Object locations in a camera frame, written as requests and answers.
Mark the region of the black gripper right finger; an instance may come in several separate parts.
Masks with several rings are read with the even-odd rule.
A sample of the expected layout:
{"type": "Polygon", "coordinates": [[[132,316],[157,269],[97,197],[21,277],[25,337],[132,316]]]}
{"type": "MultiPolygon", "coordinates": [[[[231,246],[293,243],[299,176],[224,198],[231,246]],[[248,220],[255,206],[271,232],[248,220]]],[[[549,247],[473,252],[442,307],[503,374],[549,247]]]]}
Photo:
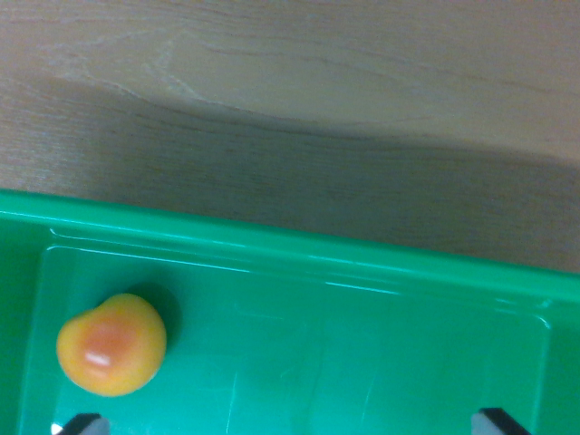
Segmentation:
{"type": "Polygon", "coordinates": [[[482,408],[470,419],[471,435],[530,435],[519,422],[501,408],[482,408]]]}

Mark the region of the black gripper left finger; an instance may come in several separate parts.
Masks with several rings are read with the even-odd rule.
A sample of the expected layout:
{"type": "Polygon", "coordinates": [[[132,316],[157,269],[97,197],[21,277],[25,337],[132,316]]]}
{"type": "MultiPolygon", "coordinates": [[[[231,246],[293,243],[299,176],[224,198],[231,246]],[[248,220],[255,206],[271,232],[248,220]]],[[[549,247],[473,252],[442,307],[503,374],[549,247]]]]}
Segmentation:
{"type": "Polygon", "coordinates": [[[63,425],[58,435],[109,435],[110,422],[99,413],[79,413],[63,425]]]}

